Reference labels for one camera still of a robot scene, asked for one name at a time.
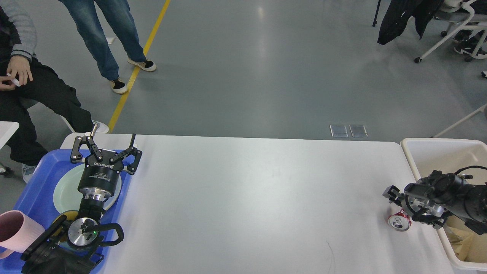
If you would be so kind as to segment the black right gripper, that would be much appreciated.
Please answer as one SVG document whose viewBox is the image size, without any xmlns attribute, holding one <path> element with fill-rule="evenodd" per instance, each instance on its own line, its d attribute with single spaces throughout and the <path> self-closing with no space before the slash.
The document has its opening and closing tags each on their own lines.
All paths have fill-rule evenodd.
<svg viewBox="0 0 487 274">
<path fill-rule="evenodd" d="M 445 208 L 426 198 L 415 198 L 400 193 L 396 186 L 388 186 L 383 192 L 388 202 L 404 209 L 413 221 L 433 226 L 434 229 L 442 228 L 449 215 L 445 215 Z"/>
</svg>

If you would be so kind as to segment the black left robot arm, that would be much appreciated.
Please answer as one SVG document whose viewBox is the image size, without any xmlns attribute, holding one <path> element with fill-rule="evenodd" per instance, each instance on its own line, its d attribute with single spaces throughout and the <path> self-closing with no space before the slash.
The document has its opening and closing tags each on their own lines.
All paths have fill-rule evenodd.
<svg viewBox="0 0 487 274">
<path fill-rule="evenodd" d="M 84 170 L 78 184 L 82 194 L 76 216 L 69 220 L 61 214 L 21 255 L 23 274 L 89 274 L 104 260 L 99 248 L 120 244 L 124 232 L 118 223 L 102 224 L 104 204 L 115 194 L 122 172 L 135 174 L 142 151 L 134 146 L 111 151 L 94 142 L 96 126 L 76 137 L 71 163 L 82 163 Z"/>
</svg>

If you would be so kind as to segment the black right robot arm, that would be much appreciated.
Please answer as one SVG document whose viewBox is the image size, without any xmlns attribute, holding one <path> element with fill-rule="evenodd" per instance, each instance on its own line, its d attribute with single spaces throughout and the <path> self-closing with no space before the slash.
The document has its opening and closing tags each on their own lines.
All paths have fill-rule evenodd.
<svg viewBox="0 0 487 274">
<path fill-rule="evenodd" d="M 483 169 L 484 166 L 468 166 L 455 173 L 444 174 L 433 170 L 427 177 L 408 184 L 403 193 L 396 186 L 387 187 L 382 194 L 389 203 L 404 210 L 412 221 L 443 227 L 450 216 L 456 216 L 464 225 L 478 235 L 486 233 L 486 184 L 473 185 L 467 182 L 468 169 Z"/>
</svg>

